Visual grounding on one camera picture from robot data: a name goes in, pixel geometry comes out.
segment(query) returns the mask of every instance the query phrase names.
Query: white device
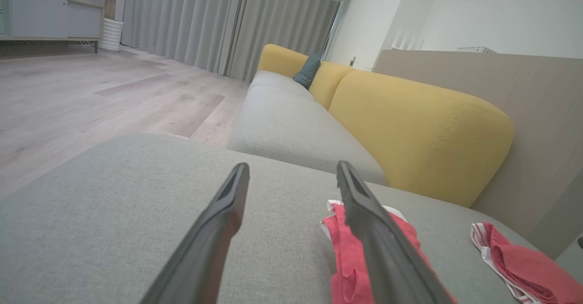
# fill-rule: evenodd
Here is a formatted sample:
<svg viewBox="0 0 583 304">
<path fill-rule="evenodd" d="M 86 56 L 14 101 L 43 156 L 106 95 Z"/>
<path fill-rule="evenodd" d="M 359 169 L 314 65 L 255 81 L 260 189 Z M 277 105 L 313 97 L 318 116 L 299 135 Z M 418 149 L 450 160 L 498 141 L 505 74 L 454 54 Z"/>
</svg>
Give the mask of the white device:
<svg viewBox="0 0 583 304">
<path fill-rule="evenodd" d="M 485 46 L 469 46 L 466 48 L 458 48 L 456 51 L 460 52 L 478 52 L 478 53 L 496 53 L 496 51 Z"/>
</svg>

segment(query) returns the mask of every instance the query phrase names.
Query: curtain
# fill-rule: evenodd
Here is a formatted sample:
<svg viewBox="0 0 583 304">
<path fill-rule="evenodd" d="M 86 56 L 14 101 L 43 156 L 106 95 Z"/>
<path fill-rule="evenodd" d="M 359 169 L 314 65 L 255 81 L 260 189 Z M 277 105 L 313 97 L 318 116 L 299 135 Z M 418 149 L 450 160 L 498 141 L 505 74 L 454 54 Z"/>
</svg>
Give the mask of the curtain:
<svg viewBox="0 0 583 304">
<path fill-rule="evenodd" d="M 239 0 L 125 0 L 121 44 L 225 73 Z"/>
<path fill-rule="evenodd" d="M 273 43 L 321 53 L 329 0 L 125 0 L 121 44 L 251 81 Z"/>
<path fill-rule="evenodd" d="M 242 0 L 227 75 L 250 82 L 268 43 L 322 53 L 338 6 L 329 0 Z"/>
</svg>

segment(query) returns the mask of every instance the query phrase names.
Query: cabinet door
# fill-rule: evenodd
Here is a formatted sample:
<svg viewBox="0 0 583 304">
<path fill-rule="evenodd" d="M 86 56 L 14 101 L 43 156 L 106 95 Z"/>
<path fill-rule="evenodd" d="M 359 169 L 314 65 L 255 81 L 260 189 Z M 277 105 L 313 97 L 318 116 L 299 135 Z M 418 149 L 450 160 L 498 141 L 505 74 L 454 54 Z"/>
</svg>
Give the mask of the cabinet door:
<svg viewBox="0 0 583 304">
<path fill-rule="evenodd" d="M 0 36 L 6 34 L 6 29 L 4 28 L 4 12 L 0 12 Z"/>
<path fill-rule="evenodd" d="M 67 38 L 66 0 L 10 0 L 12 36 Z"/>
<path fill-rule="evenodd" d="M 69 21 L 67 34 L 69 37 L 99 38 L 101 36 L 102 9 L 91 7 L 91 5 L 69 2 L 67 17 Z"/>
</svg>

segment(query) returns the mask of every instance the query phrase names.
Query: sofa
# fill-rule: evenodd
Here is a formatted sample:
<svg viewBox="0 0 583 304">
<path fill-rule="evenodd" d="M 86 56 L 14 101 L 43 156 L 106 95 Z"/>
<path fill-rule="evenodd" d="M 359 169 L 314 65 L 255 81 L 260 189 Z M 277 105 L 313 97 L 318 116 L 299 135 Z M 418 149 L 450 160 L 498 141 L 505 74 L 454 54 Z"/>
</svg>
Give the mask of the sofa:
<svg viewBox="0 0 583 304">
<path fill-rule="evenodd" d="M 245 212 L 218 303 L 331 303 L 333 247 L 319 227 L 340 200 L 345 159 L 417 230 L 460 303 L 514 304 L 481 259 L 468 206 L 508 151 L 512 125 L 475 97 L 323 62 L 310 91 L 290 82 L 305 56 L 268 45 L 230 147 L 134 134 L 62 164 L 0 201 L 0 303 L 139 303 L 237 163 Z"/>
<path fill-rule="evenodd" d="M 333 173 L 188 140 L 111 140 L 0 201 L 0 303 L 137 304 L 233 166 L 250 182 L 225 261 L 220 304 L 331 303 L 335 254 L 319 227 L 341 200 Z M 416 228 L 421 249 L 459 303 L 516 304 L 481 259 L 470 223 L 492 217 L 368 183 Z"/>
<path fill-rule="evenodd" d="M 322 62 L 268 44 L 227 148 L 335 172 L 347 160 L 376 184 L 469 207 L 506 157 L 508 116 L 468 94 Z"/>
</svg>

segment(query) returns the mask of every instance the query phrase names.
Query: wooden floor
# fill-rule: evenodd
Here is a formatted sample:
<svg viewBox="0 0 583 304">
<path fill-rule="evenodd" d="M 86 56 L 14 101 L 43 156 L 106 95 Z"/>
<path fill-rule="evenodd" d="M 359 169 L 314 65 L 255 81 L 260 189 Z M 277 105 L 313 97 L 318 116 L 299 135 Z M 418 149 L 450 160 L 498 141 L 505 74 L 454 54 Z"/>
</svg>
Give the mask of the wooden floor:
<svg viewBox="0 0 583 304">
<path fill-rule="evenodd" d="M 123 134 L 225 146 L 249 86 L 131 48 L 39 52 L 0 57 L 0 198 Z"/>
</svg>

